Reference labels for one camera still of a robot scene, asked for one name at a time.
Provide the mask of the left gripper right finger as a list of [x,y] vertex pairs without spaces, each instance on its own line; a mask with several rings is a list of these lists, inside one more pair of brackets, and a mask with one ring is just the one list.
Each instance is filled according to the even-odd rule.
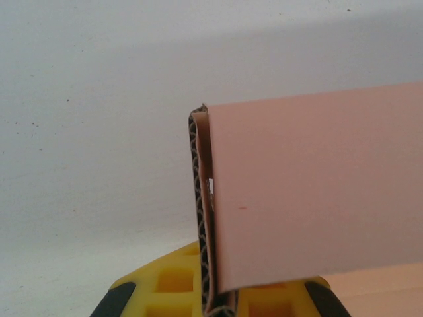
[[248,287],[239,291],[238,316],[341,316],[342,302],[323,278]]

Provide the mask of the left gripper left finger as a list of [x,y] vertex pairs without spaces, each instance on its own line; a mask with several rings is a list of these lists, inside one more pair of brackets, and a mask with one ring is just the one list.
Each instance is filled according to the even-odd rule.
[[201,316],[200,249],[190,243],[119,278],[92,316]]

